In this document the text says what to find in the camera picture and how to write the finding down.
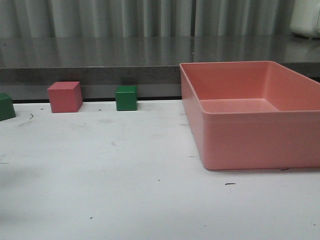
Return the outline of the green cube block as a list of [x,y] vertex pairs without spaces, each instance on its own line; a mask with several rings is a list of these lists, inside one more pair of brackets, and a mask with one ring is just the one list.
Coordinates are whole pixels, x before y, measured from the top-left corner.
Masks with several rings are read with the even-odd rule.
[[134,85],[120,85],[115,92],[117,111],[136,111],[138,108],[137,87]]

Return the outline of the green block at left edge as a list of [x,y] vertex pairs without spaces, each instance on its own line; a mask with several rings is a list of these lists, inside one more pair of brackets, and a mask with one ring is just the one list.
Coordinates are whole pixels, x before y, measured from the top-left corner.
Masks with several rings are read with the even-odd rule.
[[5,92],[0,94],[0,121],[16,117],[12,98]]

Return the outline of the pink plastic bin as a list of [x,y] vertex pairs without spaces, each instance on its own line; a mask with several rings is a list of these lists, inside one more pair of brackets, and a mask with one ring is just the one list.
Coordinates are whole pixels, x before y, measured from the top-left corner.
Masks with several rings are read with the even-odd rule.
[[182,63],[180,79],[206,169],[319,167],[318,82],[274,61]]

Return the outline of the dark grey counter shelf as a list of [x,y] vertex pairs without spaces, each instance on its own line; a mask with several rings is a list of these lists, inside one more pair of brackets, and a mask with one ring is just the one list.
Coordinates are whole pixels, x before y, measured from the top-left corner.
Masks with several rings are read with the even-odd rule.
[[46,102],[55,82],[79,81],[87,101],[119,85],[142,100],[181,97],[181,63],[274,61],[320,78],[320,41],[294,35],[46,37],[0,40],[0,90],[15,102]]

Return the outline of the pink cube block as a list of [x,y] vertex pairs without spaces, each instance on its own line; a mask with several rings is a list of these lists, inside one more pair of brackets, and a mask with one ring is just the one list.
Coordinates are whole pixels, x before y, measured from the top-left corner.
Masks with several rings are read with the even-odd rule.
[[76,113],[83,105],[79,81],[57,81],[47,92],[52,113]]

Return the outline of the white appliance in background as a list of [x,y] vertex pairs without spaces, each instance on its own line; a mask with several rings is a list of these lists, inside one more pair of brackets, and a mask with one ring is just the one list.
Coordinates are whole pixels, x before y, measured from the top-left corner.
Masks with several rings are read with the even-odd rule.
[[319,39],[320,0],[296,0],[289,28],[295,35]]

